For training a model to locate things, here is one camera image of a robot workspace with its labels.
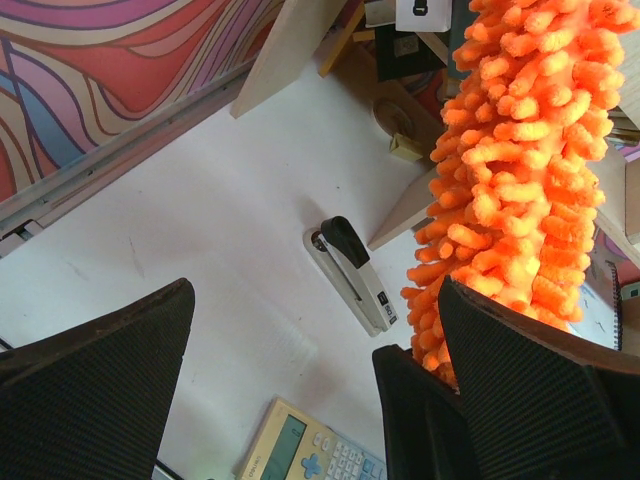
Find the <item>white black stapler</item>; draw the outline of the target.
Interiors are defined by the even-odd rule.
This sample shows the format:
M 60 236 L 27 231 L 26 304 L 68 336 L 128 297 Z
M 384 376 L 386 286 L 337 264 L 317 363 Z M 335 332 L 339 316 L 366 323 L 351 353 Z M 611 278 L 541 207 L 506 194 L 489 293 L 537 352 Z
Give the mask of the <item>white black stapler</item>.
M 303 245 L 370 337 L 393 326 L 396 309 L 348 219 L 324 220 L 304 233 Z

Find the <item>wooden bookshelf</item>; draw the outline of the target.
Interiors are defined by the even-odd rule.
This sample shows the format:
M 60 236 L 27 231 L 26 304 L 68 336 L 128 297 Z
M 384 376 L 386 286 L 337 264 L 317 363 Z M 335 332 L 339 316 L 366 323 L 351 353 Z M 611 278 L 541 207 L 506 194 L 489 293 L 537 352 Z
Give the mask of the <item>wooden bookshelf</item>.
M 232 116 L 240 117 L 297 80 L 344 5 L 343 1 L 286 1 L 231 107 Z M 379 99 L 395 102 L 412 121 L 415 138 L 424 146 L 432 143 L 439 132 L 435 118 L 397 81 L 377 82 L 373 58 L 354 44 L 352 33 L 363 14 L 364 9 L 357 7 L 318 73 L 325 77 L 335 70 L 345 86 L 371 103 Z M 639 191 L 639 162 L 629 163 L 618 150 L 610 148 L 592 171 L 599 176 L 600 188 L 607 196 L 607 202 L 598 208 L 597 225 L 638 263 L 639 214 L 632 211 L 630 201 Z M 425 173 L 407 187 L 369 241 L 371 249 L 426 224 L 430 179 L 431 175 Z

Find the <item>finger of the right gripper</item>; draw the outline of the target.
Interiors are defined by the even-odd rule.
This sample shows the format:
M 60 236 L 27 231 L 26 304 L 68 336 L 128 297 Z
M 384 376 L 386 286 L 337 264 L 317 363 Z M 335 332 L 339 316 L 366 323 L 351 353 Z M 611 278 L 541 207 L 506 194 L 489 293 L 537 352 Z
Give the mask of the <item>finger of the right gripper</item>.
M 397 345 L 375 350 L 389 479 L 478 479 L 461 401 Z

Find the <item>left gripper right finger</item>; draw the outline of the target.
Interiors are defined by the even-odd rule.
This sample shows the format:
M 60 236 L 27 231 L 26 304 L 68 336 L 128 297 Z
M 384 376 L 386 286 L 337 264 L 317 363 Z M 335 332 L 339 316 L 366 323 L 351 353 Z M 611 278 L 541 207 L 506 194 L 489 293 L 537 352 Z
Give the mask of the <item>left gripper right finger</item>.
M 438 304 L 483 478 L 638 478 L 638 357 L 451 278 Z

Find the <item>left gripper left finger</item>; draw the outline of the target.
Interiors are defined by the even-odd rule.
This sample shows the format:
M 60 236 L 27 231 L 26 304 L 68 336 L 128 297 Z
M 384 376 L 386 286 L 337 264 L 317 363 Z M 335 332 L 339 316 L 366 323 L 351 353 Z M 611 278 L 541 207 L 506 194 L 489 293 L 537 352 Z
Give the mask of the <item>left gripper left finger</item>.
M 151 478 L 194 310 L 181 278 L 2 353 L 2 478 Z

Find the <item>yellow blue calculator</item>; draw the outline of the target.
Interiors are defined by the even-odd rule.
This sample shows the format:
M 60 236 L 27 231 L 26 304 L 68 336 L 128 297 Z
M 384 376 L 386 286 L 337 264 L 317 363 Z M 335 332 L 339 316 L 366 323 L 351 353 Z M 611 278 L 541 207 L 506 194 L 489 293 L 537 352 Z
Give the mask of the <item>yellow blue calculator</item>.
M 277 396 L 235 477 L 366 480 L 388 474 L 383 459 Z

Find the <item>spiral notebook under shelf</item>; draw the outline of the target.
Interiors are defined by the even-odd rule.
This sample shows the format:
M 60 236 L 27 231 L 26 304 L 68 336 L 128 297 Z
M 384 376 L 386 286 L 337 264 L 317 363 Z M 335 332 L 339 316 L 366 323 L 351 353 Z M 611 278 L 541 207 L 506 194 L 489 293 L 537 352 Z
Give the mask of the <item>spiral notebook under shelf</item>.
M 603 232 L 599 231 L 590 253 L 591 264 L 580 287 L 579 306 L 583 320 L 570 331 L 601 346 L 622 349 L 622 301 L 633 297 L 627 286 L 639 293 L 639 268 Z

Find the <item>orange chenille duster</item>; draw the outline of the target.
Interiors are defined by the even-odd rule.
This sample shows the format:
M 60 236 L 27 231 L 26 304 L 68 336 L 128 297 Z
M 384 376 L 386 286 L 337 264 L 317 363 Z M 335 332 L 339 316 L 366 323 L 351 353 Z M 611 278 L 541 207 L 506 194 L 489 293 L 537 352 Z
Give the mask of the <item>orange chenille duster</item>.
M 454 52 L 465 73 L 441 116 L 429 223 L 402 290 L 414 359 L 455 386 L 443 330 L 446 279 L 559 330 L 582 319 L 580 288 L 605 196 L 590 164 L 607 152 L 624 82 L 628 1 L 474 1 Z

